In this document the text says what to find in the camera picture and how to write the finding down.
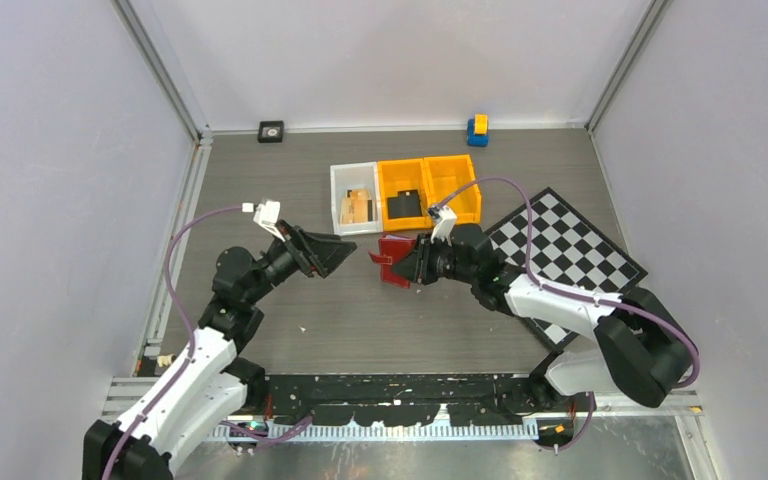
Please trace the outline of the red card holder wallet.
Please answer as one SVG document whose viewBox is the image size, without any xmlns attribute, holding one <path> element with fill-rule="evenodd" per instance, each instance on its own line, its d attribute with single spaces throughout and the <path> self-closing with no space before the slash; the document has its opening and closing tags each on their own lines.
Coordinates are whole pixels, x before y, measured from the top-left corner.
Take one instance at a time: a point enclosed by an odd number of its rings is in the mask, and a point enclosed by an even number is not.
<svg viewBox="0 0 768 480">
<path fill-rule="evenodd" d="M 380 281 L 391 286 L 408 289 L 411 281 L 393 271 L 393 266 L 405 258 L 414 248 L 411 237 L 385 234 L 378 239 L 378 252 L 369 251 L 372 263 L 380 268 Z"/>
</svg>

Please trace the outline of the dark grey credit card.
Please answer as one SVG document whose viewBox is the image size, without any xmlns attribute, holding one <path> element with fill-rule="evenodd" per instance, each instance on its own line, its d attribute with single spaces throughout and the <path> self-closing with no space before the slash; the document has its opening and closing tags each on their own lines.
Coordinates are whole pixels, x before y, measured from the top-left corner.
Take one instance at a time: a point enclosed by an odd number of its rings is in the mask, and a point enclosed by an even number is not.
<svg viewBox="0 0 768 480">
<path fill-rule="evenodd" d="M 386 198 L 387 218 L 389 220 L 417 218 L 423 215 L 419 191 L 401 190 L 395 196 Z"/>
</svg>

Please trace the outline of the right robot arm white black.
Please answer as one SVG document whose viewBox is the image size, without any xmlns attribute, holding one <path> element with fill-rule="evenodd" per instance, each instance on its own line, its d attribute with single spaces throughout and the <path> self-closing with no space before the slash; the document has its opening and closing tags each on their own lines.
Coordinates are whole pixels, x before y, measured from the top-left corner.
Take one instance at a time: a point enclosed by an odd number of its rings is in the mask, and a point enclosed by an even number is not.
<svg viewBox="0 0 768 480">
<path fill-rule="evenodd" d="M 574 395 L 612 392 L 656 408 L 699 376 L 697 346 L 651 291 L 598 293 L 543 279 L 509 263 L 474 224 L 455 226 L 447 239 L 418 235 L 391 270 L 416 284 L 464 283 L 490 311 L 552 323 L 594 342 L 589 351 L 562 353 L 530 373 L 532 400 L 544 410 Z"/>
</svg>

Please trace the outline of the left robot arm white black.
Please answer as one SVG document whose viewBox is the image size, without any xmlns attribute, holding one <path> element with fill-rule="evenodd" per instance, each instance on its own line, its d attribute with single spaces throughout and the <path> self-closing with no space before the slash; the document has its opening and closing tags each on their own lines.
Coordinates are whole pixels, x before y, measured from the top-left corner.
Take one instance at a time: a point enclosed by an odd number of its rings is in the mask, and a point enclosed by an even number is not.
<svg viewBox="0 0 768 480">
<path fill-rule="evenodd" d="M 327 277 L 357 249 L 285 221 L 276 231 L 260 257 L 244 247 L 218 256 L 213 296 L 185 349 L 115 421 L 86 432 L 82 478 L 171 479 L 221 421 L 265 405 L 265 370 L 241 356 L 264 318 L 258 302 L 296 273 Z"/>
</svg>

